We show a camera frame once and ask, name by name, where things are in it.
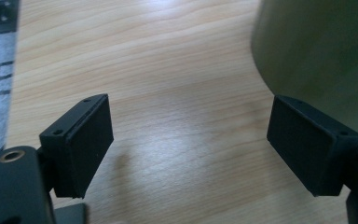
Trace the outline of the olive grey trash bin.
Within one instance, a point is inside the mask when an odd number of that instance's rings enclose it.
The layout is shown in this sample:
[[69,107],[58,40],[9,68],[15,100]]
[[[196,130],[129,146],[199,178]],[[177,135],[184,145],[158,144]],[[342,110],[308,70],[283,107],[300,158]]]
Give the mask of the olive grey trash bin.
[[261,0],[251,46],[273,93],[358,132],[358,0]]

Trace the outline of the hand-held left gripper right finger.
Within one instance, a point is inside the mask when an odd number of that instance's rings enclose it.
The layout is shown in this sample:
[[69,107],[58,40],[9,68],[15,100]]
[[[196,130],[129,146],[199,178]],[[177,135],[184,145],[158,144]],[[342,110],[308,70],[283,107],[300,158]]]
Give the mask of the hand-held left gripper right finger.
[[358,132],[295,98],[274,97],[267,139],[314,196],[338,196]]

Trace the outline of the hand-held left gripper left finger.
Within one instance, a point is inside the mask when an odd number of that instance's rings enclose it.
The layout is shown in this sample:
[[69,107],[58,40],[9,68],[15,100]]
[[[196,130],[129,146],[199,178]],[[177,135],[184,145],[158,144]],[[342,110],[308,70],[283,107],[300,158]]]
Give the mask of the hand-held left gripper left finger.
[[43,156],[53,161],[58,197],[83,198],[114,141],[109,99],[83,99],[39,134]]

